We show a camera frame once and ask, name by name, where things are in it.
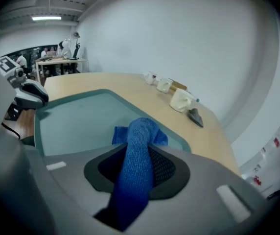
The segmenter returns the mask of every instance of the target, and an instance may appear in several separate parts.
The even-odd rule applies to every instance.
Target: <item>white robot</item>
[[[48,102],[44,87],[27,79],[23,68],[8,56],[0,58],[0,73],[15,89],[16,96],[8,109],[8,120],[17,120],[21,110],[38,109]]]

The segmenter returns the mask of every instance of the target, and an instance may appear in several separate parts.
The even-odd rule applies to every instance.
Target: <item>gray plastic surface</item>
[[[34,148],[28,152],[32,174],[52,211],[59,234],[120,233],[92,217],[107,205],[110,196],[96,191],[83,175],[89,160],[115,147],[48,157],[41,157]],[[208,235],[226,229],[231,229],[231,234],[239,232],[239,226],[216,192],[221,185],[229,185],[253,212],[247,223],[265,206],[265,200],[253,187],[221,164],[170,147],[157,147],[185,161],[190,180],[175,197],[150,200],[125,234]],[[50,172],[45,167],[61,161],[66,167]]]
[[[0,130],[0,201],[30,231],[54,235],[56,229],[50,209],[29,170],[22,143]]]
[[[51,176],[42,156],[35,147],[26,145],[26,153],[30,160],[31,173],[52,213],[59,235],[121,234],[93,218],[91,214],[77,202],[78,199],[76,197],[69,195],[69,191],[64,192],[63,187],[60,187],[61,182],[56,181]],[[73,189],[70,189],[70,191],[76,192],[77,189],[80,189],[80,185],[76,185]],[[85,195],[83,194],[83,197],[89,200],[92,195],[96,194],[93,191],[87,191]]]
[[[35,116],[35,144],[45,155],[81,152],[112,144],[115,126],[151,118],[110,90],[96,90],[49,102]],[[168,136],[168,146],[190,153],[188,143],[154,120]]]

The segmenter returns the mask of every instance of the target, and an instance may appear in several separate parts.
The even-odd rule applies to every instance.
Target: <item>black mesh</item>
[[[101,161],[97,167],[99,172],[112,183],[116,182],[116,178],[121,171],[126,149],[127,147],[124,147],[119,152]]]
[[[176,171],[175,164],[160,153],[148,147],[154,173],[154,186],[170,179]]]

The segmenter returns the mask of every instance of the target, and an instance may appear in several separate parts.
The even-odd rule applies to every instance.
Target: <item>wooden table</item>
[[[37,69],[37,79],[40,81],[40,74],[39,74],[39,65],[41,66],[42,74],[43,72],[43,65],[57,65],[61,64],[61,74],[64,75],[63,64],[71,64],[71,63],[81,63],[86,62],[87,59],[78,58],[77,60],[69,60],[64,58],[54,58],[48,61],[39,61],[36,62],[36,69]]]
[[[140,108],[152,118],[184,138],[193,154],[213,159],[239,174],[234,154],[215,114],[193,102],[203,119],[204,128],[193,123],[185,113],[169,106],[173,93],[161,93],[145,83],[143,75],[125,73],[78,73],[49,77],[45,83],[49,100],[98,89],[108,89]]]

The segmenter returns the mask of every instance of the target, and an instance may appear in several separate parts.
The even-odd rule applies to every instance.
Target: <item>small cup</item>
[[[146,81],[147,84],[153,84],[155,79],[156,79],[157,74],[148,71],[145,75],[144,75],[144,79]]]
[[[188,109],[191,102],[195,100],[194,96],[189,92],[182,89],[177,89],[174,96],[172,97],[169,105],[178,112],[183,112]]]
[[[171,84],[173,83],[173,80],[168,78],[162,78],[159,81],[159,84],[156,89],[158,89],[160,92],[167,93],[169,91],[169,88],[171,87]]]

